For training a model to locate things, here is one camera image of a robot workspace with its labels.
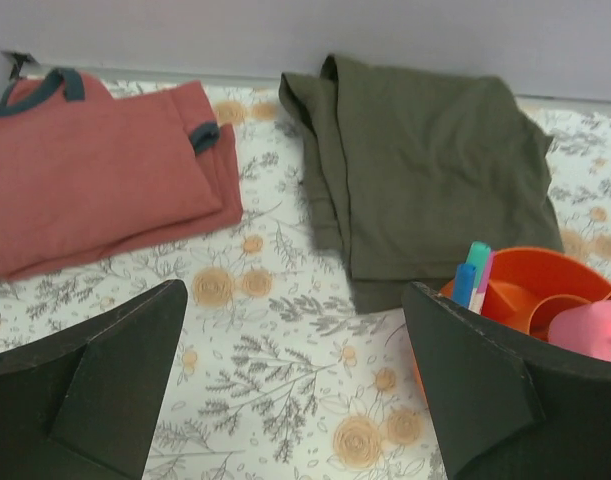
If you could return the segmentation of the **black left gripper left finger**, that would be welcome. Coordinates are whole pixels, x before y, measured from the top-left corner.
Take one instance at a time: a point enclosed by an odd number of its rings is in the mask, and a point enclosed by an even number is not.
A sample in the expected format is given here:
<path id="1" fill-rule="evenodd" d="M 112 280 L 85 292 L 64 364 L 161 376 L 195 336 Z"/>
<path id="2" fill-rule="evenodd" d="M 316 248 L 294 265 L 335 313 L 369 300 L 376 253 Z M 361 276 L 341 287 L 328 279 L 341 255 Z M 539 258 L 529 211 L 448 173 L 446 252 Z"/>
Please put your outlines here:
<path id="1" fill-rule="evenodd" d="M 170 280 L 0 353 L 0 479 L 142 477 L 188 301 Z"/>

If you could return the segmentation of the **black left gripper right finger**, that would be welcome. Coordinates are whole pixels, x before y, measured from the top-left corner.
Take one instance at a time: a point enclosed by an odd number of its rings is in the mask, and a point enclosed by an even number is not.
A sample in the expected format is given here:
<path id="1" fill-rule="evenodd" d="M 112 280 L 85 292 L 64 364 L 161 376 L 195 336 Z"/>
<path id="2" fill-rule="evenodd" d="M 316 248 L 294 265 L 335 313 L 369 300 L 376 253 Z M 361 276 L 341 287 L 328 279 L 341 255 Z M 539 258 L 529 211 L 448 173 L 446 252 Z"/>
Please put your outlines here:
<path id="1" fill-rule="evenodd" d="M 450 479 L 611 479 L 611 363 L 412 282 L 402 306 Z"/>

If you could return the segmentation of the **white pen pink cap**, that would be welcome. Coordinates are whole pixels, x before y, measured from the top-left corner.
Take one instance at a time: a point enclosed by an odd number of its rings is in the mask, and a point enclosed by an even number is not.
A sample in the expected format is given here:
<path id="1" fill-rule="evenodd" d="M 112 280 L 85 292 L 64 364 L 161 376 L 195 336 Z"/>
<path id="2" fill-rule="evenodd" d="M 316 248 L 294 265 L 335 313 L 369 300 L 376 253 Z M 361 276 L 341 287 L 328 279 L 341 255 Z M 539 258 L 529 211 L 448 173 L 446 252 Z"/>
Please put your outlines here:
<path id="1" fill-rule="evenodd" d="M 486 260 L 480 281 L 476 289 L 473 291 L 469 309 L 477 314 L 482 312 L 485 296 L 487 293 L 490 274 L 494 263 L 495 251 L 491 251 Z"/>

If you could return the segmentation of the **pink clear pencil case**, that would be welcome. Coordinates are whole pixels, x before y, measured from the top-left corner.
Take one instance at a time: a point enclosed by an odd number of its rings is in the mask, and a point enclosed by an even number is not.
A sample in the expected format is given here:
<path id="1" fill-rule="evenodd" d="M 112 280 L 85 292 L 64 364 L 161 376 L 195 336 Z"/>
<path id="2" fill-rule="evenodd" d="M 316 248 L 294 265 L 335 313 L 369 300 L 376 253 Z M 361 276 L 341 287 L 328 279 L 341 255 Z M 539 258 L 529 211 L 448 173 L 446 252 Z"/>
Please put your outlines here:
<path id="1" fill-rule="evenodd" d="M 568 351 L 611 362 L 611 300 L 581 305 L 557 314 L 548 342 Z"/>

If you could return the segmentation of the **orange round divided container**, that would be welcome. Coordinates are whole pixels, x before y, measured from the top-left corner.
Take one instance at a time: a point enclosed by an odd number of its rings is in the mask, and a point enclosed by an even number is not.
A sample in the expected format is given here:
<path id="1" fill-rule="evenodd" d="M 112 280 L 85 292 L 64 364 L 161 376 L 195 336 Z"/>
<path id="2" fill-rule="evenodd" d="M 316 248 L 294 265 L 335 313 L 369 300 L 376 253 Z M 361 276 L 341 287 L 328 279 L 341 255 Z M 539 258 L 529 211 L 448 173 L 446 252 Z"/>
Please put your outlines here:
<path id="1" fill-rule="evenodd" d="M 495 251 L 482 312 L 477 314 L 451 299 L 454 279 L 431 297 L 476 318 L 485 317 L 505 329 L 530 339 L 549 353 L 576 355 L 548 342 L 553 318 L 568 309 L 611 300 L 611 281 L 585 264 L 553 250 L 513 247 Z"/>

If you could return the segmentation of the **white pen blue cap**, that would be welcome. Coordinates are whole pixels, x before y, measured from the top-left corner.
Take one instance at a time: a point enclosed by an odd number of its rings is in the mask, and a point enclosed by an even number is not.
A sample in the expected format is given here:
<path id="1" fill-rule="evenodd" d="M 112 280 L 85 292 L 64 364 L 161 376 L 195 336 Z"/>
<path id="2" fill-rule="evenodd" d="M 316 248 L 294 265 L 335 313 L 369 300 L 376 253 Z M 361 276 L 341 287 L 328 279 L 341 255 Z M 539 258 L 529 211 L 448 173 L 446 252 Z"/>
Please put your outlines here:
<path id="1" fill-rule="evenodd" d="M 476 272 L 476 266 L 471 263 L 459 264 L 456 269 L 451 299 L 464 308 L 470 306 Z"/>

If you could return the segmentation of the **white pen teal cap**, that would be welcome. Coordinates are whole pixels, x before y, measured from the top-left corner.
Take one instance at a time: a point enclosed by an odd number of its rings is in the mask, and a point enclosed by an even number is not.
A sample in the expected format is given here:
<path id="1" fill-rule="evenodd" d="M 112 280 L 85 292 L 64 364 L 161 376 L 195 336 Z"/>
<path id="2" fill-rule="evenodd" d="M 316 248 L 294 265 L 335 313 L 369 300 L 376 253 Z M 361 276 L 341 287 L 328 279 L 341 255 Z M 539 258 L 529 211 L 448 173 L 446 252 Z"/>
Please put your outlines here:
<path id="1" fill-rule="evenodd" d="M 471 243 L 466 262 L 475 267 L 474 290 L 476 290 L 480 284 L 490 254 L 491 247 L 487 243 L 481 241 L 474 241 Z"/>

